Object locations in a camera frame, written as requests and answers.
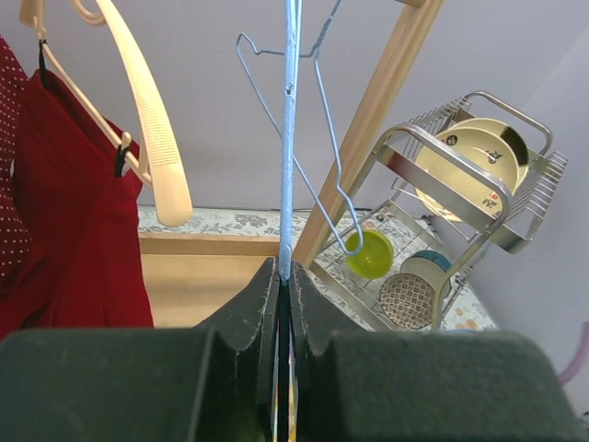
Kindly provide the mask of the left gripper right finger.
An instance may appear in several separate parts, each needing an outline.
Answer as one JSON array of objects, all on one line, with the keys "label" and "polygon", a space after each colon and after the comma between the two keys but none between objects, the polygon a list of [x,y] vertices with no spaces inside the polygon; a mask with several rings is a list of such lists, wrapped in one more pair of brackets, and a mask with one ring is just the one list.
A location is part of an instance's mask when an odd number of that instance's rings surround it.
[{"label": "left gripper right finger", "polygon": [[301,441],[576,441],[549,362],[505,331],[368,331],[292,265]]}]

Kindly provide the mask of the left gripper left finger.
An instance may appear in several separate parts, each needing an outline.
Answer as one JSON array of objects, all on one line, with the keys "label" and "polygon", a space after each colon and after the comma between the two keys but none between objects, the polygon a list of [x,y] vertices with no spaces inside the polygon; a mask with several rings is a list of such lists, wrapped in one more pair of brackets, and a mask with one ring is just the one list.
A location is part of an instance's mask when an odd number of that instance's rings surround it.
[{"label": "left gripper left finger", "polygon": [[268,441],[279,276],[192,328],[29,329],[1,345],[5,441]]}]

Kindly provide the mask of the beige plastic hanger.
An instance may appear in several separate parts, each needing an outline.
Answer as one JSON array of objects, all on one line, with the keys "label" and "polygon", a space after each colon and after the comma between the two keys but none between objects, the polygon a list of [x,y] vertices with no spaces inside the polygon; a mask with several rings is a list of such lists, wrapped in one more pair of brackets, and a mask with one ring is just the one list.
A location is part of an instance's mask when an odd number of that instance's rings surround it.
[{"label": "beige plastic hanger", "polygon": [[156,82],[144,55],[121,13],[111,1],[98,1],[98,12],[88,11],[81,2],[73,6],[79,16],[91,26],[107,26],[122,60],[133,93],[142,133],[139,155],[129,147],[132,136],[116,134],[110,124],[86,97],[52,53],[45,28],[44,1],[23,1],[20,22],[35,30],[40,44],[41,60],[49,60],[67,88],[89,114],[113,147],[120,152],[123,162],[153,191],[157,220],[168,227],[180,227],[192,216],[189,185],[183,168],[170,119]]}]

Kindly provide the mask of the red skirt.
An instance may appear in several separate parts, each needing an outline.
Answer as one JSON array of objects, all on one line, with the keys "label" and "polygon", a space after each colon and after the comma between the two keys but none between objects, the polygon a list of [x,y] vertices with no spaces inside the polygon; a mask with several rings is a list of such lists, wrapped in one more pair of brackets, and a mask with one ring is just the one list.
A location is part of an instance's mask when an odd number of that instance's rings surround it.
[{"label": "red skirt", "polygon": [[30,262],[1,297],[1,332],[151,327],[138,239],[142,183],[66,84],[37,72],[20,95],[15,203]]}]

